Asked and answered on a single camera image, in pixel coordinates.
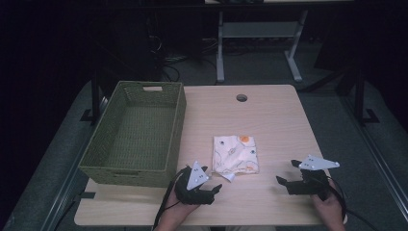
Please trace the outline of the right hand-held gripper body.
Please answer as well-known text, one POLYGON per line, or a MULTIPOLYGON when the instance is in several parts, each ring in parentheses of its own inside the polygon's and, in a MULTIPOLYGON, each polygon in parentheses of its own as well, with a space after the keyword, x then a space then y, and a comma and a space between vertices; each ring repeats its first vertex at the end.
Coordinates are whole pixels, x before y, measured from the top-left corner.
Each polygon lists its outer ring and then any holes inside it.
POLYGON ((301 172, 299 181, 287 183, 287 191, 289 194, 315 194, 321 200, 327 198, 329 183, 325 173, 326 169, 339 167, 338 162, 325 160, 321 157, 308 155, 297 167, 301 172))

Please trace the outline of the black metal stand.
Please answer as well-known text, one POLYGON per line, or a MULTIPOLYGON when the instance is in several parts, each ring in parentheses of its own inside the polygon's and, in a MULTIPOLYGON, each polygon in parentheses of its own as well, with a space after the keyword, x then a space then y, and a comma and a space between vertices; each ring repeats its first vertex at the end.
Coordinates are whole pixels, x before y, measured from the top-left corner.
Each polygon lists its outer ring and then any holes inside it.
POLYGON ((101 116, 101 106, 103 97, 108 92, 108 81, 102 69, 96 70, 90 80, 91 87, 91 108, 83 112, 81 121, 89 121, 95 124, 101 116))
POLYGON ((360 68, 354 70, 354 110, 353 115, 361 126, 367 123, 378 123, 379 118, 372 109, 364 107, 365 76, 360 68))

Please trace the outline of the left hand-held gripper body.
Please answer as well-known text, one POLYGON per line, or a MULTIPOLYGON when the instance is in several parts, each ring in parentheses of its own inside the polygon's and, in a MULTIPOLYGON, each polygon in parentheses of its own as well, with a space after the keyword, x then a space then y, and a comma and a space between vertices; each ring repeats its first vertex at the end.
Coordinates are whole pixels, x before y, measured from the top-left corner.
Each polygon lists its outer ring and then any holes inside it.
POLYGON ((191 167, 181 170, 181 175, 175 183, 177 199, 183 204, 210 205, 215 200, 211 191, 201 190, 200 187, 209 180, 209 176, 202 171, 201 165, 195 161, 191 167))

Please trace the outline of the person's right hand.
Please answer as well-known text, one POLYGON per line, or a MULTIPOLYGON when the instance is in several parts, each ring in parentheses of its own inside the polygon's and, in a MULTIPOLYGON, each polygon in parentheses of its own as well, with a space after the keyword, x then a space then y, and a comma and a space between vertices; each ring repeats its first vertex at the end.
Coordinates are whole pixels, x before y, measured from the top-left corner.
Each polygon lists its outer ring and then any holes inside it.
POLYGON ((313 205, 328 231, 345 231, 343 208, 338 197, 331 192, 326 200, 312 194, 313 205))

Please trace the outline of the white printed cloth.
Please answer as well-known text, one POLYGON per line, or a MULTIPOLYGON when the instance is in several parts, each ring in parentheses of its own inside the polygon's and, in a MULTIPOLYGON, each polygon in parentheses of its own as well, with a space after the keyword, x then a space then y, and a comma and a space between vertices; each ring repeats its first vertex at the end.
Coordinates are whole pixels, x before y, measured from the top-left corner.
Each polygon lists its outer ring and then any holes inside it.
POLYGON ((213 172, 232 182, 237 175, 260 171, 257 146, 250 136, 214 137, 213 172))

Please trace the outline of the white metal desk frame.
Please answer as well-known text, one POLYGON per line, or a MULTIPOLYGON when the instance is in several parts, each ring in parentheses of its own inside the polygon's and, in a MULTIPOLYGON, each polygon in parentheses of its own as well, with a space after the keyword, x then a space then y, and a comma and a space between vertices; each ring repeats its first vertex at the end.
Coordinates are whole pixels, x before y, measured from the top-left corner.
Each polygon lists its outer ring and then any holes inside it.
POLYGON ((223 61, 223 41, 225 39, 292 39, 289 50, 284 52, 285 59, 293 76, 300 83, 301 74, 294 60, 294 55, 299 44, 308 12, 302 11, 297 21, 283 22, 225 22, 223 13, 218 14, 217 28, 217 82, 225 81, 223 61))

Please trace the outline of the green woven basket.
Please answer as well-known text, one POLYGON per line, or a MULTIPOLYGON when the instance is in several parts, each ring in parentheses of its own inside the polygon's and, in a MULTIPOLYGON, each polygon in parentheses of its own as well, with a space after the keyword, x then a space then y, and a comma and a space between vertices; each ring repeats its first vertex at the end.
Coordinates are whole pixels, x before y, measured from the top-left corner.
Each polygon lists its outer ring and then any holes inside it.
POLYGON ((118 82, 79 169, 98 184, 165 188, 176 174, 186 107, 181 83, 118 82))

